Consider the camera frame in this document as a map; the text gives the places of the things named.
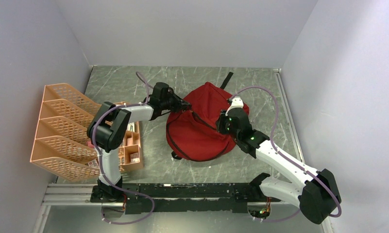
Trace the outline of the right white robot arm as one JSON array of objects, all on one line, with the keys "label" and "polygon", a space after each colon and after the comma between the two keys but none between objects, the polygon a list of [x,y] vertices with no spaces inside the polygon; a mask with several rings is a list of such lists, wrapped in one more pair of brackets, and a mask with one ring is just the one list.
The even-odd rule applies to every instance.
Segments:
[{"label": "right white robot arm", "polygon": [[340,207],[341,197],[333,173],[327,169],[318,171],[292,157],[267,135],[253,129],[242,108],[222,110],[216,127],[219,133],[231,136],[244,153],[267,163],[288,179],[284,182],[262,173],[253,180],[250,189],[254,200],[270,197],[285,201],[298,207],[315,224],[321,224]]}]

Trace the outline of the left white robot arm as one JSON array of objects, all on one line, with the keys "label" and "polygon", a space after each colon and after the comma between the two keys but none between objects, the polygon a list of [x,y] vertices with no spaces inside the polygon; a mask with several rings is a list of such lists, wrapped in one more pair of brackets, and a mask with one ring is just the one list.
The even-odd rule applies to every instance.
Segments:
[{"label": "left white robot arm", "polygon": [[98,155],[100,174],[98,188],[111,202],[121,199],[122,176],[119,171],[119,148],[130,123],[151,121],[162,112],[189,110],[190,103],[174,93],[166,83],[156,83],[143,102],[137,104],[115,105],[105,102],[87,128],[87,136]]}]

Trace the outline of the red student backpack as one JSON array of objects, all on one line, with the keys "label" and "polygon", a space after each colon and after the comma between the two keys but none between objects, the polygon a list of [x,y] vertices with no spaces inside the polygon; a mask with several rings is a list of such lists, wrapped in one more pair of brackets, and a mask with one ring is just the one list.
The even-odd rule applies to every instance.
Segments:
[{"label": "red student backpack", "polygon": [[229,72],[220,87],[206,82],[184,97],[191,108],[170,113],[166,139],[176,160],[205,162],[230,152],[236,143],[231,136],[220,134],[216,122],[222,110],[230,106],[231,94],[225,91],[233,73]]}]

